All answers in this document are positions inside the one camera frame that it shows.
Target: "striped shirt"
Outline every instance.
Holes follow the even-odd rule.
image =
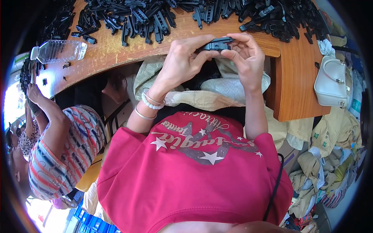
[[[43,141],[49,124],[31,151],[29,184],[35,197],[42,200],[70,193],[104,145],[104,124],[92,108],[78,105],[63,113],[71,124],[61,159]]]

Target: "bracelet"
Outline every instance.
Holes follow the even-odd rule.
[[[151,101],[153,101],[154,103],[157,103],[157,104],[159,104],[159,105],[165,105],[165,104],[166,104],[166,101],[165,101],[165,100],[163,100],[163,103],[161,104],[161,103],[159,103],[159,102],[153,100],[153,99],[150,98],[149,96],[147,96],[146,93],[145,93],[145,90],[144,90],[144,89],[149,90],[149,88],[147,88],[147,87],[143,88],[143,89],[142,89],[142,93],[141,93],[141,95],[144,95],[145,97],[147,97],[148,99],[150,99]]]
[[[141,98],[142,98],[142,101],[144,102],[144,104],[146,105],[146,106],[148,106],[149,108],[152,108],[152,109],[154,109],[154,110],[160,110],[160,109],[162,109],[163,107],[164,107],[164,104],[162,104],[162,105],[159,105],[159,106],[156,106],[156,105],[152,105],[151,103],[149,103],[147,100],[146,100],[146,98],[145,98],[145,94],[144,93],[141,93]]]
[[[157,117],[157,115],[158,114],[156,114],[156,116],[155,117],[153,117],[153,118],[149,118],[149,117],[146,117],[146,116],[143,116],[143,115],[141,115],[138,111],[137,111],[137,105],[135,105],[135,112],[137,113],[137,115],[139,115],[139,116],[141,116],[142,118],[144,118],[145,120],[154,120],[156,117]]]

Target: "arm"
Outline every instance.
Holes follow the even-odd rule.
[[[36,118],[36,122],[39,126],[40,135],[43,133],[43,131],[46,129],[48,121],[45,118],[44,114],[40,113]]]
[[[29,84],[27,89],[29,99],[36,103],[47,115],[50,126],[45,131],[43,141],[51,152],[61,159],[63,146],[70,129],[70,120],[60,110],[60,107],[43,96],[36,84]]]
[[[231,59],[237,66],[239,80],[245,91],[246,138],[254,140],[260,134],[268,133],[261,93],[265,55],[251,35],[244,32],[227,34],[227,36],[235,41],[231,44],[232,50],[223,50],[221,54]]]
[[[25,134],[28,138],[31,138],[31,135],[34,132],[34,124],[32,123],[32,114],[28,106],[25,106],[25,114],[26,114]]]
[[[213,35],[203,35],[185,40],[173,41],[162,70],[157,76],[153,86],[147,92],[147,95],[153,100],[162,103],[164,97],[170,90],[198,74],[202,65],[207,60],[211,60],[213,56],[218,56],[219,52],[202,51],[195,58],[193,58],[192,54],[196,49],[209,43],[213,39]],[[159,105],[148,98],[147,101],[153,105]],[[158,110],[146,106],[143,101],[137,104],[136,109],[139,114],[147,118],[155,117],[158,112]],[[147,133],[150,131],[152,123],[153,120],[142,118],[134,110],[128,119],[127,128],[137,133]]]

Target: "pink shirt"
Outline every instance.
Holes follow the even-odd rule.
[[[235,120],[178,112],[148,136],[115,133],[97,194],[122,232],[156,233],[183,221],[261,221],[279,169],[270,134],[248,141]],[[292,195],[283,170],[268,222],[280,224]]]

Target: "black cable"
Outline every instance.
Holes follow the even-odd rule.
[[[353,53],[353,54],[359,55],[358,51],[356,51],[354,49],[351,49],[351,48],[346,48],[346,47],[341,47],[341,46],[335,46],[335,45],[333,45],[332,48],[334,48],[335,50],[344,51],[344,52],[348,52],[348,53]]]
[[[266,213],[264,214],[263,222],[267,221],[267,218],[268,218],[268,215],[269,215],[269,211],[270,211],[270,209],[272,207],[273,200],[275,199],[277,189],[278,189],[278,187],[280,185],[281,174],[282,174],[282,169],[283,169],[283,156],[282,156],[282,154],[279,154],[279,153],[277,153],[277,155],[281,156],[281,167],[280,167],[279,175],[277,176],[277,181],[276,181],[275,188],[273,189],[273,193],[272,193],[271,199],[269,200],[269,204],[267,206]]]

